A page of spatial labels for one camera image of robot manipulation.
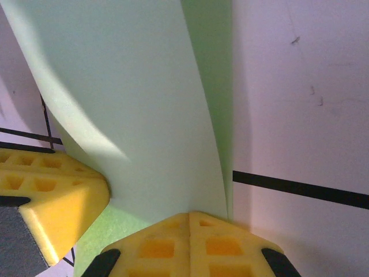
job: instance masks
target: yellow foam block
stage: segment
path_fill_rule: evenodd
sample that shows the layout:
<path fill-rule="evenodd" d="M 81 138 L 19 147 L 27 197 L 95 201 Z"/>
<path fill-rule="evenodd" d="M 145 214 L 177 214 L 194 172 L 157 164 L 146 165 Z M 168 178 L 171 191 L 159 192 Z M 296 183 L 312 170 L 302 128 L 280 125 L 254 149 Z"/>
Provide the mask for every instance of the yellow foam block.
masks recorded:
<path fill-rule="evenodd" d="M 0 149 L 0 195 L 19 207 L 49 265 L 60 261 L 109 202 L 104 177 L 64 153 Z"/>
<path fill-rule="evenodd" d="M 109 277 L 275 277 L 263 248 L 282 253 L 243 228 L 191 212 L 121 239 L 102 253 L 121 252 Z"/>

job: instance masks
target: curved foam panel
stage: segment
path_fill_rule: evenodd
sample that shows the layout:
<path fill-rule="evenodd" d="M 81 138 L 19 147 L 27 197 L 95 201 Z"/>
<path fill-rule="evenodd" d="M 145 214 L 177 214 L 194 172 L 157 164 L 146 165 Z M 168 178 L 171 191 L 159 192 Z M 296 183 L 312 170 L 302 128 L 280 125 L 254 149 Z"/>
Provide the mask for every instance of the curved foam panel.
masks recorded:
<path fill-rule="evenodd" d="M 65 130 L 63 140 L 71 138 L 67 152 L 80 159 L 72 151 L 78 149 L 109 180 L 114 219 L 103 213 L 101 222 L 120 219 L 126 226 L 106 230 L 111 242 L 177 212 L 227 216 L 214 131 L 180 0 L 1 4 Z M 97 238 L 88 233 L 88 240 Z M 96 245 L 78 247 L 77 267 L 84 252 L 89 259 Z"/>

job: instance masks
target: yellow plastic corner piece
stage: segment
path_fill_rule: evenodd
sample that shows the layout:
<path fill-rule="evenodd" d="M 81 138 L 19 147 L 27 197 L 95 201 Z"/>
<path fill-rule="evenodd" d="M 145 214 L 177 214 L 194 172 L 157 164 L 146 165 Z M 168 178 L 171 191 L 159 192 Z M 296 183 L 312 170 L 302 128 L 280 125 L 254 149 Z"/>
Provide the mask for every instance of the yellow plastic corner piece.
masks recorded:
<path fill-rule="evenodd" d="M 177 214 L 107 246 L 121 255 L 109 277 L 188 277 L 189 215 Z"/>
<path fill-rule="evenodd" d="M 52 266 L 109 203 L 104 177 L 64 153 L 0 149 L 0 195 L 29 197 L 19 212 Z"/>
<path fill-rule="evenodd" d="M 103 251 L 121 252 L 109 277 L 275 277 L 262 249 L 281 248 L 201 212 L 177 214 Z"/>

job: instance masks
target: light green foam sheet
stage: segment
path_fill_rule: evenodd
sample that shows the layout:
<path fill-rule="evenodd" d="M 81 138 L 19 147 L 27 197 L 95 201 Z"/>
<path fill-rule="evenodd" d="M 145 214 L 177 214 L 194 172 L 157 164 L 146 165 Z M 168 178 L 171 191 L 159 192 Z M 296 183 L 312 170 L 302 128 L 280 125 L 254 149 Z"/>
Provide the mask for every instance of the light green foam sheet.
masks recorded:
<path fill-rule="evenodd" d="M 193 50 L 179 0 L 1 4 L 67 152 L 111 185 L 111 203 L 78 242 L 75 276 L 107 244 L 178 212 L 227 217 L 228 117 L 218 104 L 228 87 L 212 97 L 210 60 L 199 59 L 189 24 Z"/>

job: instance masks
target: gray foam pad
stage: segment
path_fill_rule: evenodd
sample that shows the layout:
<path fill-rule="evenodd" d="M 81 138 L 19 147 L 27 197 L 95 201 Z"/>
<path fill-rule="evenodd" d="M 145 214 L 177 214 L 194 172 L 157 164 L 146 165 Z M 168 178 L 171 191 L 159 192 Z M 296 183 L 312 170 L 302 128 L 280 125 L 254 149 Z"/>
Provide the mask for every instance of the gray foam pad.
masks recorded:
<path fill-rule="evenodd" d="M 0 205 L 0 276 L 34 277 L 48 268 L 18 207 Z"/>

